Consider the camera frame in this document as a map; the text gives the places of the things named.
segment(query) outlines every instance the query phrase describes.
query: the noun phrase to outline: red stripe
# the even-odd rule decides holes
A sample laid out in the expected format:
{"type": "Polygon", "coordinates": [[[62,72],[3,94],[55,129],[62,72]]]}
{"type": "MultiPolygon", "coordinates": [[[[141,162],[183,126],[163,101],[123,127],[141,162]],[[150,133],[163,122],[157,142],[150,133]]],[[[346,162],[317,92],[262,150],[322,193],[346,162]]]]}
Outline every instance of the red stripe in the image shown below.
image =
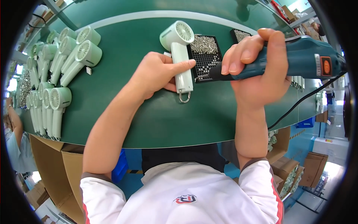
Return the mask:
{"type": "Polygon", "coordinates": [[[274,178],[273,177],[271,178],[271,186],[272,186],[272,189],[274,190],[274,195],[276,196],[276,201],[277,201],[277,217],[279,218],[279,220],[276,222],[276,224],[281,224],[283,210],[284,210],[284,204],[282,203],[280,196],[274,187],[274,178]]]}
{"type": "Polygon", "coordinates": [[[86,207],[86,205],[84,203],[83,203],[83,210],[86,213],[86,224],[90,224],[90,222],[89,222],[90,220],[88,218],[87,207],[86,207]]]}

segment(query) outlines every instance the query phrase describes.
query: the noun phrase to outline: left hand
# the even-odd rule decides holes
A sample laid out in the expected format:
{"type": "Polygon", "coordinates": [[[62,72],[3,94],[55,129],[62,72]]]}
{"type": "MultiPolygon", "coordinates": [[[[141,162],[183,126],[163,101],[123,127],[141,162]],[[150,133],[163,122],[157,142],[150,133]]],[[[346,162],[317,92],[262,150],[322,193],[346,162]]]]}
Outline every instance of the left hand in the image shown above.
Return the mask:
{"type": "Polygon", "coordinates": [[[12,97],[6,98],[6,108],[8,108],[10,105],[13,104],[13,99],[12,97]]]}
{"type": "Polygon", "coordinates": [[[185,72],[196,64],[195,60],[173,64],[173,60],[157,52],[149,52],[140,62],[128,85],[141,91],[145,99],[153,96],[154,92],[165,88],[176,92],[176,86],[171,79],[182,72],[185,72]]]}

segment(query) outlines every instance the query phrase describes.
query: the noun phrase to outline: white t-shirt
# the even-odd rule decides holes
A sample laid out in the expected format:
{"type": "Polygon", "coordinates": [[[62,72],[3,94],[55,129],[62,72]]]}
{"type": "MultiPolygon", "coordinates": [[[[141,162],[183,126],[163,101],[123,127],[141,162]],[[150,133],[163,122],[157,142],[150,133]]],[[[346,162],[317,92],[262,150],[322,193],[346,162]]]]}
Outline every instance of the white t-shirt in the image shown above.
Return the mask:
{"type": "Polygon", "coordinates": [[[80,182],[86,224],[282,223],[283,203],[265,159],[247,164],[234,182],[210,166],[166,163],[149,169],[126,202],[104,175],[80,182]]]}

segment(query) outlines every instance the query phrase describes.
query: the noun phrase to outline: shirt logo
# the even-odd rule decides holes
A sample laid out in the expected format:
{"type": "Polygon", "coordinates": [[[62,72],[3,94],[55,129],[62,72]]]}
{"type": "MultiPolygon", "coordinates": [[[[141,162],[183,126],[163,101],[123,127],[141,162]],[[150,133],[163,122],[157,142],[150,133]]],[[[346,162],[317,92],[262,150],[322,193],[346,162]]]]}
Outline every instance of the shirt logo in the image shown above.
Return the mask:
{"type": "Polygon", "coordinates": [[[177,197],[175,199],[175,202],[177,204],[183,204],[183,203],[193,203],[196,202],[196,196],[195,195],[182,195],[180,197],[177,197]]]}

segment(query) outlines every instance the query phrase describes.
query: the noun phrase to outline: dark pants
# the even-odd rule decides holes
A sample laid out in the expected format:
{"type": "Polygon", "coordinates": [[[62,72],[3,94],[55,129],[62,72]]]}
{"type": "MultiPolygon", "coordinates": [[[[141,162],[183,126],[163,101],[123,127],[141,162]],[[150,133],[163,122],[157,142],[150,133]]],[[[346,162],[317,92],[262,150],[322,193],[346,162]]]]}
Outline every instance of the dark pants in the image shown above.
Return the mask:
{"type": "Polygon", "coordinates": [[[224,172],[225,159],[219,155],[216,143],[177,148],[142,149],[143,173],[164,163],[197,162],[224,172]]]}

